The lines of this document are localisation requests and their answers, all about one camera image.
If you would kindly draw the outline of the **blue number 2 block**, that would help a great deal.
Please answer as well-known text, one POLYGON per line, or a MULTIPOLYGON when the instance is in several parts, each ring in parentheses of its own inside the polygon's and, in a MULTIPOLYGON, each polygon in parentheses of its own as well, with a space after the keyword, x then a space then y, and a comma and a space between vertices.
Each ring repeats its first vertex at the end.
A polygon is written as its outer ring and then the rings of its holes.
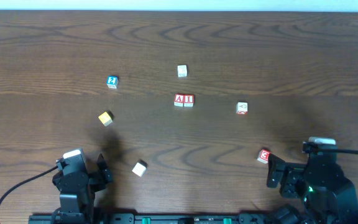
POLYGON ((108 76, 106 84, 108 88, 117 88, 119 79, 117 76, 108 76))

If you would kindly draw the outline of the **red letter A block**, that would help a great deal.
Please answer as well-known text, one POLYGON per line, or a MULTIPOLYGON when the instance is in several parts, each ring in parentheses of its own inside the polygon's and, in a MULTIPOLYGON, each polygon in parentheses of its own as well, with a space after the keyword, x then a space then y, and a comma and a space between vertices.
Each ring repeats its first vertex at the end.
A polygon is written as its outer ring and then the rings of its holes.
POLYGON ((179 107, 183 107, 184 105, 184 95, 182 94, 176 94, 175 95, 175 99, 174 99, 174 105, 175 106, 179 106, 179 107))

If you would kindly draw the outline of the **red letter I block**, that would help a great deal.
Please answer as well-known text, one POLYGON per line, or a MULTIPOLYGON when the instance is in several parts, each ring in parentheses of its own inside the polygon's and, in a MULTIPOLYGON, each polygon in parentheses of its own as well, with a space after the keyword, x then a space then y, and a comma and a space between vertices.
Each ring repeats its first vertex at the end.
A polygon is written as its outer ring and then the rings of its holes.
POLYGON ((184 107, 193 107, 195 101, 194 95, 185 95, 183 100, 184 107))

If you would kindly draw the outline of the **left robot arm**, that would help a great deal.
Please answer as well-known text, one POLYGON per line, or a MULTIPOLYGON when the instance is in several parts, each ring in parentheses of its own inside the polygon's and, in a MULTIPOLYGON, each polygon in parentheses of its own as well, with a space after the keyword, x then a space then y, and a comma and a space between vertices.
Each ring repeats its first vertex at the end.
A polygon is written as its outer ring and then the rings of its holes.
POLYGON ((95 193, 112 182, 112 173, 102 154, 96 165, 98 169, 89 173, 81 150, 68 152, 56 162, 58 173, 52 183, 60 192, 60 207, 50 218, 50 223, 94 223, 95 193))

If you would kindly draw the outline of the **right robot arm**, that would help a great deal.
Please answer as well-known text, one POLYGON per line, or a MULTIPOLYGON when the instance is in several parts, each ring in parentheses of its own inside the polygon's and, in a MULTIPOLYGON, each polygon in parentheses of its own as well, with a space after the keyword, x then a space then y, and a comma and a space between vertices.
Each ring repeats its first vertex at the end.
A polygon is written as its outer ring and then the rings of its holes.
POLYGON ((358 224, 358 199, 354 184, 337 163, 337 154, 355 154, 332 144, 304 142, 306 164, 285 162, 269 154, 267 187, 280 186, 283 198, 298 198, 305 212, 286 205, 269 213, 265 223, 358 224))

